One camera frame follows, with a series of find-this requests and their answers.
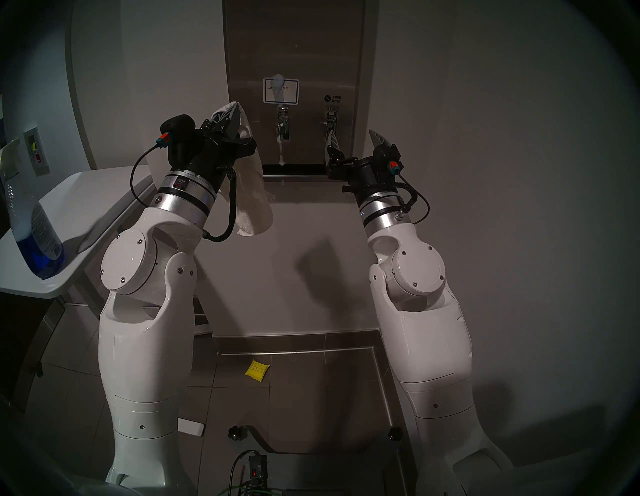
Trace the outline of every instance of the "silver metal ring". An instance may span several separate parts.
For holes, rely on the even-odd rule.
[[[218,192],[213,191],[213,186],[211,186],[211,183],[208,180],[204,179],[201,175],[194,174],[190,170],[180,170],[180,169],[172,170],[167,175],[181,175],[183,177],[186,177],[189,180],[192,180],[193,182],[197,182],[204,189],[210,192],[210,194],[213,195],[214,198],[216,198],[216,195]]]
[[[160,185],[160,188],[174,188],[173,185],[175,184],[175,181],[178,179],[178,177],[185,177],[185,176],[184,175],[177,176],[177,175],[174,175],[173,173],[169,173],[168,175],[164,176],[164,179],[162,181],[162,184]],[[191,177],[186,177],[186,179],[187,179],[186,186],[184,186],[183,188],[181,187],[181,188],[175,188],[175,189],[178,189],[179,191],[182,191],[183,193],[186,193],[187,195],[192,196],[199,202],[203,203],[206,206],[206,208],[208,208],[208,210],[211,210],[211,207],[213,207],[213,204],[216,203],[216,196],[213,195],[211,191],[209,191],[209,189],[206,189],[199,182],[196,182]]]
[[[395,191],[379,191],[377,193],[373,193],[364,199],[360,205],[360,210],[366,207],[369,203],[379,200],[380,198],[385,198],[386,196],[400,196],[400,193]]]
[[[158,203],[154,202],[154,208],[166,210],[167,212],[179,215],[180,217],[192,222],[200,229],[204,227],[204,223],[207,221],[207,216],[189,200],[172,195],[171,193],[156,193],[156,201],[158,198],[160,201]]]
[[[391,196],[379,196],[360,209],[360,217],[362,221],[364,221],[367,217],[382,209],[399,206],[400,202],[398,201],[398,195],[396,193]]]
[[[382,214],[380,217],[376,217],[371,220],[365,227],[364,232],[367,234],[367,238],[370,238],[372,234],[378,232],[380,229],[391,227],[395,224],[411,223],[409,215],[405,215],[402,220],[396,219],[396,212],[389,212]]]

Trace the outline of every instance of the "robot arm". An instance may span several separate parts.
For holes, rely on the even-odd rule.
[[[485,435],[471,391],[472,348],[437,250],[417,237],[408,212],[415,190],[396,182],[395,145],[374,131],[373,156],[345,159],[333,133],[325,166],[355,194],[367,242],[378,258],[369,270],[391,369],[409,399],[420,434],[417,495],[465,494],[469,481],[512,467]],[[398,188],[412,193],[404,202]]]
[[[199,129],[187,115],[161,126],[154,148],[168,146],[172,169],[152,205],[102,260],[100,274],[110,293],[100,315],[98,359],[115,436],[106,481],[141,492],[196,493],[177,445],[178,394],[193,354],[193,252],[203,237],[222,241],[231,234],[233,165],[256,148],[253,138],[237,135],[239,106],[225,109]],[[225,177],[231,182],[229,227],[213,237],[204,224]],[[161,306],[155,318],[145,312],[146,302]]]

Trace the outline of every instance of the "spray bottle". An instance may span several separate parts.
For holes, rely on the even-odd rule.
[[[0,178],[4,186],[9,222],[24,261],[36,276],[48,279],[59,273],[65,249],[40,202],[25,193],[18,181],[18,144],[13,140],[0,149]]]

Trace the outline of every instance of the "white countertop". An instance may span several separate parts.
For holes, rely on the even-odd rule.
[[[65,262],[67,266],[60,273],[49,279],[40,279],[27,267],[10,229],[0,239],[0,291],[36,298],[55,298],[73,285],[74,276],[89,263],[92,255],[106,241],[107,235],[138,206],[137,201],[133,197],[132,201],[125,200],[125,207],[115,216],[114,222],[85,251],[76,254],[74,248],[69,253],[67,245],[77,246],[109,209],[127,194],[131,169],[116,167],[78,172],[48,192],[40,204],[65,245],[65,258],[71,260]],[[148,181],[147,177],[150,177],[148,166],[139,165],[134,175],[134,187]],[[139,196],[148,199],[154,190],[151,182]]]

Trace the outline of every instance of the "green cable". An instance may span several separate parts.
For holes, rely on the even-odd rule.
[[[231,489],[238,489],[238,488],[241,488],[242,486],[244,486],[244,484],[240,484],[239,486],[233,486]],[[222,496],[224,493],[228,493],[228,492],[229,492],[229,488],[224,488],[222,489],[222,491],[216,494],[216,496]]]
[[[273,494],[275,496],[282,496],[281,493],[273,493],[271,491],[265,491],[264,489],[251,489],[251,488],[246,488],[244,490],[245,493],[264,493],[264,494]]]

